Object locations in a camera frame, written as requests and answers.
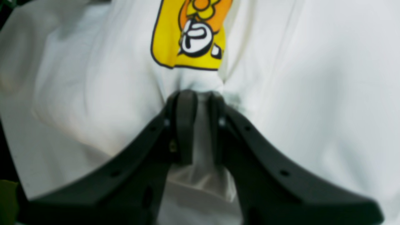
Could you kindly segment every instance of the plastic mount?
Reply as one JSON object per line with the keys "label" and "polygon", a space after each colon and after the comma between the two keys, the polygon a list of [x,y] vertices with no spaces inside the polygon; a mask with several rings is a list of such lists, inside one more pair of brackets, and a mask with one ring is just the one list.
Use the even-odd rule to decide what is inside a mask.
{"label": "plastic mount", "polygon": [[[216,164],[235,180],[243,225],[373,225],[372,199],[313,175],[272,146],[239,112],[211,92]],[[161,113],[119,155],[78,181],[28,201],[20,186],[18,221],[27,225],[156,223],[168,170],[192,163],[197,94],[173,93]]]}

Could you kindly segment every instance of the t-shirt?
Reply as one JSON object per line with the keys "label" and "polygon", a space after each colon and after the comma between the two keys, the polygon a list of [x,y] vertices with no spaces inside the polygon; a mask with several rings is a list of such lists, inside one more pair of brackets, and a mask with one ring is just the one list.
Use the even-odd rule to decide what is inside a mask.
{"label": "t-shirt", "polygon": [[[31,2],[0,33],[0,109],[22,184],[30,196],[64,185],[123,150],[174,91],[214,90],[284,154],[375,198],[385,225],[398,224],[398,6],[389,0]],[[206,160],[198,162],[195,168]],[[161,223],[240,223],[237,204],[226,206],[235,204],[229,176],[209,189],[185,179],[196,169],[181,171],[168,178]],[[173,194],[180,188],[208,198],[183,203]],[[218,206],[210,207],[212,201]]]}

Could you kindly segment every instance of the black outline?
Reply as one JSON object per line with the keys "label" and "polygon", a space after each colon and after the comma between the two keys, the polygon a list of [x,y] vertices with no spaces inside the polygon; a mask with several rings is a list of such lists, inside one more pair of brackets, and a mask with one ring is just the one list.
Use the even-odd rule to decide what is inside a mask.
{"label": "black outline", "polygon": [[210,51],[211,46],[214,43],[214,34],[212,33],[212,29],[211,29],[210,25],[208,25],[207,23],[199,22],[199,21],[196,21],[195,19],[192,19],[191,21],[192,21],[192,23],[190,24],[190,28],[192,28],[193,25],[196,24],[196,23],[204,24],[206,27],[208,27],[208,29],[211,31],[211,42],[208,45],[206,45],[203,49],[201,49],[200,51],[197,51],[197,52],[194,52],[194,53],[185,52],[185,50],[182,47],[183,42],[180,43],[180,48],[181,48],[182,52],[185,55],[187,55],[188,57],[191,57],[191,58],[201,57],[201,56],[207,54]]}
{"label": "black outline", "polygon": [[194,67],[194,66],[186,66],[186,65],[175,65],[174,67],[172,67],[172,66],[168,66],[168,65],[162,64],[156,59],[156,57],[154,56],[154,53],[153,53],[153,42],[154,42],[154,35],[156,34],[156,28],[157,28],[157,25],[158,25],[158,20],[160,19],[161,9],[162,9],[163,5],[164,5],[164,0],[161,0],[160,8],[158,9],[156,23],[154,24],[154,28],[153,28],[153,35],[152,35],[151,45],[150,45],[150,54],[151,54],[153,60],[159,66],[162,66],[162,67],[165,67],[165,68],[168,68],[168,69],[171,69],[171,70],[173,68],[188,68],[188,69],[195,69],[195,70],[218,71],[219,68],[216,68],[216,69],[215,68],[203,68],[203,67]]}
{"label": "black outline", "polygon": [[213,55],[212,54],[212,49],[211,49],[211,57],[222,60],[222,48],[219,47],[217,44],[214,43],[213,47],[217,47],[219,49],[218,54],[217,55]]}
{"label": "black outline", "polygon": [[197,10],[197,11],[200,11],[200,12],[205,11],[205,10],[210,6],[210,4],[211,4],[211,0],[207,0],[207,1],[208,1],[207,6],[206,6],[203,10],[200,10],[200,9],[196,8],[196,6],[194,5],[194,2],[195,2],[195,1],[196,1],[196,0],[194,0],[193,3],[192,3],[193,8],[194,8],[195,10]]}

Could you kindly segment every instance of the white t-shirt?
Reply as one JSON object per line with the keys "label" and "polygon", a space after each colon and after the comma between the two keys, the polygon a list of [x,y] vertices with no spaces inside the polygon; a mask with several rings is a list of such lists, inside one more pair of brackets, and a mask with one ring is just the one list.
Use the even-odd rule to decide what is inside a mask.
{"label": "white t-shirt", "polygon": [[[400,223],[395,1],[233,0],[225,46],[215,35],[224,50],[219,70],[168,68],[154,37],[168,27],[160,9],[172,2],[36,0],[13,12],[0,33],[0,110],[29,197],[103,164],[172,92],[190,88],[221,92],[284,154],[378,200],[385,225]],[[223,197],[215,209],[200,203],[206,197],[177,200],[173,190],[190,186],[184,178],[194,170],[169,176],[161,224],[239,224],[229,179],[224,191],[192,186]]]}

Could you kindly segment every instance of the cartoon graphic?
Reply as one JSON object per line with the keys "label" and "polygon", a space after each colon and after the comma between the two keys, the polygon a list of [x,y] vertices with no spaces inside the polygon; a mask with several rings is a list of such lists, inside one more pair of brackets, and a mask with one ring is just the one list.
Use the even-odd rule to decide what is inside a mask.
{"label": "cartoon graphic", "polygon": [[164,0],[152,56],[165,67],[218,70],[225,48],[224,19],[232,0]]}

